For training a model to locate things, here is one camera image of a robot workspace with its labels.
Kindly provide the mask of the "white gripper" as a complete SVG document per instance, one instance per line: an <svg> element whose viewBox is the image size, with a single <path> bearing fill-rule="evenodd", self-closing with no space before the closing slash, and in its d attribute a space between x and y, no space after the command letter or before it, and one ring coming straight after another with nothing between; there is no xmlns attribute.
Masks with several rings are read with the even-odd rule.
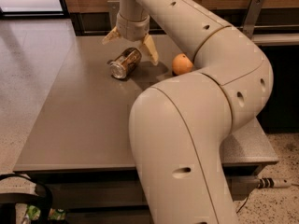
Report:
<svg viewBox="0 0 299 224"><path fill-rule="evenodd" d="M153 65L157 65L159 62L159 54L152 36L149 35L149 30L150 16L147 16L143 21L129 21L121 14L118 14L116 27L102 39L102 44L105 45L120 37L129 41L141 40L139 45L141 52Z"/></svg>

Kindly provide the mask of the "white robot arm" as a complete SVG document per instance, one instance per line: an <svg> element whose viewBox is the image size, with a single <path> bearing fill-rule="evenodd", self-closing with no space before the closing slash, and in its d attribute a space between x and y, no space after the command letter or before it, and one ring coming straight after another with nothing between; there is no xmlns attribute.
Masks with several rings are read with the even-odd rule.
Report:
<svg viewBox="0 0 299 224"><path fill-rule="evenodd" d="M238 224L220 146L261 112L273 88L264 53L193 0L120 0L106 39L142 42L156 21L194 71L156 83L135 100L129 137L154 224Z"/></svg>

